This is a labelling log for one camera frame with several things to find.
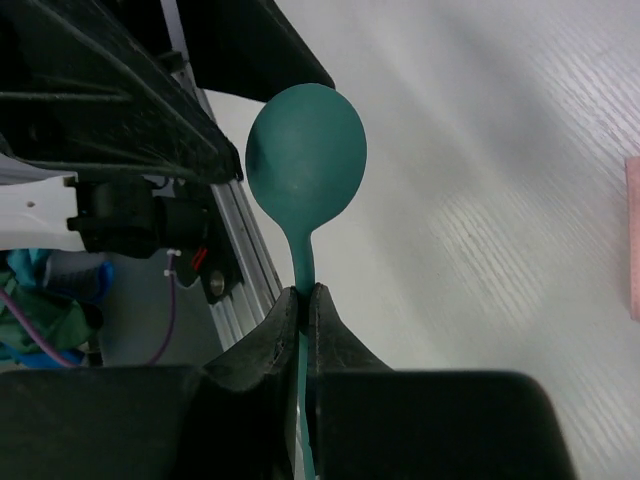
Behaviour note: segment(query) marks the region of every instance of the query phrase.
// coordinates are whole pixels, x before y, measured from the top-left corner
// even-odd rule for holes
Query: teal spoon
[[[337,217],[355,196],[367,161],[360,117],[338,92],[317,84],[291,87],[258,114],[247,143],[249,187],[282,228],[302,302],[316,283],[311,233]],[[305,475],[315,478],[304,412],[308,342],[301,325],[298,402]]]

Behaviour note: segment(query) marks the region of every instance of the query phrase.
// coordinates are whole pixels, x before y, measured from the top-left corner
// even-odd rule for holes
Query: white table surface
[[[640,323],[624,158],[640,154],[640,2],[279,0],[362,115],[354,203],[318,278],[398,368],[528,373],[580,478],[640,478]],[[211,96],[244,149],[260,106]],[[256,215],[283,284],[283,235]]]

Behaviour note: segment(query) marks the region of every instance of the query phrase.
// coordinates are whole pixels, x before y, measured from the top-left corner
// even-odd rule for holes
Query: white surface
[[[146,260],[111,255],[115,282],[102,309],[100,345],[105,364],[139,365],[158,350],[169,326],[166,251]],[[159,364],[204,365],[222,353],[200,285],[176,288],[176,323]]]
[[[67,228],[67,220],[78,216],[76,190],[65,185],[67,178],[0,186],[0,250],[84,251],[80,234]]]
[[[395,367],[532,375],[580,478],[639,478],[623,160],[640,153],[640,2],[278,4],[368,133],[360,194],[313,238],[347,325]],[[259,106],[212,100],[243,149]]]

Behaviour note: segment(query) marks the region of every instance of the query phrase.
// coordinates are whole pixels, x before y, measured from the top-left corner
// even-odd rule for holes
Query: green cloth
[[[75,348],[94,334],[94,330],[87,325],[82,307],[75,300],[43,291],[25,289],[16,282],[13,272],[10,271],[0,272],[0,285],[56,350]],[[20,353],[42,351],[2,302],[0,302],[0,342],[13,347]],[[0,359],[4,353],[6,352],[0,352]]]

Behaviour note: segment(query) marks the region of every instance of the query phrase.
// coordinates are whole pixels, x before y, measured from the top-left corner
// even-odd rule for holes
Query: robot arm
[[[69,229],[78,217],[73,175],[0,187],[0,250],[51,248],[84,251],[82,235]]]
[[[51,248],[148,258],[197,247],[209,212],[199,202],[154,196],[140,176],[76,177],[0,187],[0,250]]]

